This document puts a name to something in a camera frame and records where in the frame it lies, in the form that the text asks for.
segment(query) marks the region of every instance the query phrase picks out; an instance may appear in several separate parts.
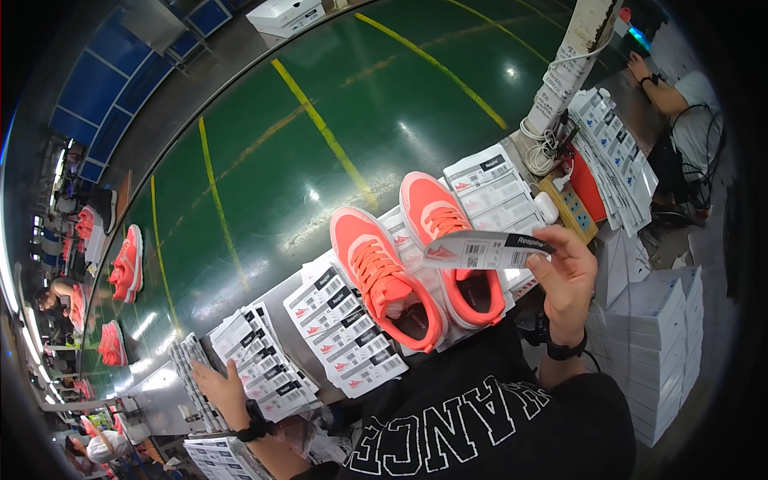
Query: black t-shirt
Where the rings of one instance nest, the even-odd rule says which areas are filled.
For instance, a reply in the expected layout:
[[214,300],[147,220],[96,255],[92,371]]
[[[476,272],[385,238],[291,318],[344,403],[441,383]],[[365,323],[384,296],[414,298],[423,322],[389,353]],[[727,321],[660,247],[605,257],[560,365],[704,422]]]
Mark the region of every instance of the black t-shirt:
[[586,373],[538,388],[514,327],[489,327],[379,387],[344,465],[294,480],[629,478],[634,432],[616,382]]

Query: shoelace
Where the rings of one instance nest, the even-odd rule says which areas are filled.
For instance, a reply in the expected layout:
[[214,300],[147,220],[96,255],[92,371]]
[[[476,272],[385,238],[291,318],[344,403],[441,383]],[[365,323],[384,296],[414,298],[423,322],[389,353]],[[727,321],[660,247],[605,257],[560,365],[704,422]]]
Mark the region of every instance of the shoelace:
[[380,280],[392,276],[395,272],[402,272],[402,268],[395,265],[395,262],[375,243],[375,240],[363,242],[352,257],[352,267],[360,279],[361,293],[363,296],[374,298],[384,288]]
[[440,207],[435,208],[427,218],[425,222],[432,222],[430,230],[434,232],[437,230],[437,237],[441,237],[446,233],[455,232],[457,230],[470,230],[471,227],[467,223],[462,215],[453,208]]

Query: person's hair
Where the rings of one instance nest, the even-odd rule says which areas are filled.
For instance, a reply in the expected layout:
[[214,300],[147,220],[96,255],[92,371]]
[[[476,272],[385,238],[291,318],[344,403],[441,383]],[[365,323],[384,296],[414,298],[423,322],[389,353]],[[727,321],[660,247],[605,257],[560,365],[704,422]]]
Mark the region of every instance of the person's hair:
[[83,452],[77,450],[74,447],[74,443],[72,442],[72,438],[69,435],[67,435],[67,438],[64,440],[64,449],[67,452],[70,452],[72,455],[74,455],[76,457],[85,457],[85,455],[83,455]]
[[41,287],[38,289],[38,292],[35,294],[35,298],[38,299],[38,308],[40,310],[45,310],[45,301],[48,299],[48,288]]

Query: electrical outlet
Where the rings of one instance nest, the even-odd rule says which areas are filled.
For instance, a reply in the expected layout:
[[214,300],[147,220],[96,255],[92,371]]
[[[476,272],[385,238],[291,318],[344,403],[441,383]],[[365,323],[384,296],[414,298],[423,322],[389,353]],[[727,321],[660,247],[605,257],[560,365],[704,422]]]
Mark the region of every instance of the electrical outlet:
[[576,214],[576,223],[579,224],[581,227],[581,230],[584,231],[589,227],[589,224],[591,221],[589,220],[589,215],[587,215],[586,212],[583,210],[579,210],[579,212]]

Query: shoe insole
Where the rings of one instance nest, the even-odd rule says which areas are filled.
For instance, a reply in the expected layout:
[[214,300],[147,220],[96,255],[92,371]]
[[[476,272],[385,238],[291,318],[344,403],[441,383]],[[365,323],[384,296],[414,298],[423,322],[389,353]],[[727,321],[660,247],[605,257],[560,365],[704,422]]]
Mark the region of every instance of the shoe insole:
[[392,321],[392,324],[413,339],[424,339],[429,328],[429,319],[424,304],[414,303],[407,307],[398,319]]
[[457,281],[456,285],[464,300],[475,312],[488,313],[491,309],[491,286],[488,285],[485,272],[471,275],[467,280]]

